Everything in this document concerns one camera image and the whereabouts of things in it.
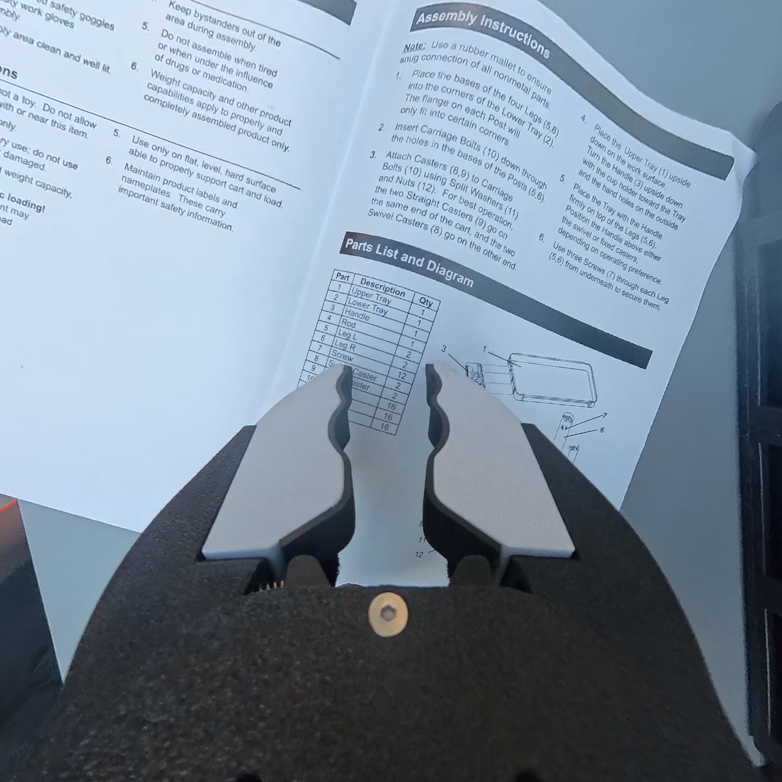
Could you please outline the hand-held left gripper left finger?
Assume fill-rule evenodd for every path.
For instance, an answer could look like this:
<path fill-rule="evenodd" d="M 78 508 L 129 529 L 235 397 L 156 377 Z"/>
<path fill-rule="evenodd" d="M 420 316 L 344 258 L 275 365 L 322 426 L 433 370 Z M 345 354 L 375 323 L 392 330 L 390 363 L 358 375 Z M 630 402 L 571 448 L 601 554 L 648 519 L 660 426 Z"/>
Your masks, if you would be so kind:
<path fill-rule="evenodd" d="M 264 557 L 277 579 L 314 556 L 326 571 L 355 531 L 345 447 L 352 369 L 333 365 L 258 422 L 202 547 L 206 559 Z"/>

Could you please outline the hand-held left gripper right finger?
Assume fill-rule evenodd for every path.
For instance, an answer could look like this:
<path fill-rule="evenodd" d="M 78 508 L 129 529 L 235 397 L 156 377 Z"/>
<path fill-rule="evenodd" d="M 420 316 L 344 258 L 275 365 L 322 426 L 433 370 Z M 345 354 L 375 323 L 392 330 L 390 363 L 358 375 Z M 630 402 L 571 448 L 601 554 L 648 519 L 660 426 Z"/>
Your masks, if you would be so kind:
<path fill-rule="evenodd" d="M 479 555 L 499 580 L 514 555 L 569 558 L 575 546 L 522 423 L 495 396 L 436 362 L 430 407 L 424 533 L 446 562 Z"/>

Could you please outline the black jacket with red print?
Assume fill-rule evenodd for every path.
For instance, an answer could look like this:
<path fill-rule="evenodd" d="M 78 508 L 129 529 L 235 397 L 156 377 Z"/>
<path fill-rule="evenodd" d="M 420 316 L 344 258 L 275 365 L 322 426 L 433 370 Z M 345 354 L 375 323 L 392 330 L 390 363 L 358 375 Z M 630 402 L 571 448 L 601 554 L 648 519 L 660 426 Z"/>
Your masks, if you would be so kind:
<path fill-rule="evenodd" d="M 62 679 L 19 505 L 1 497 L 2 747 L 27 742 Z"/>

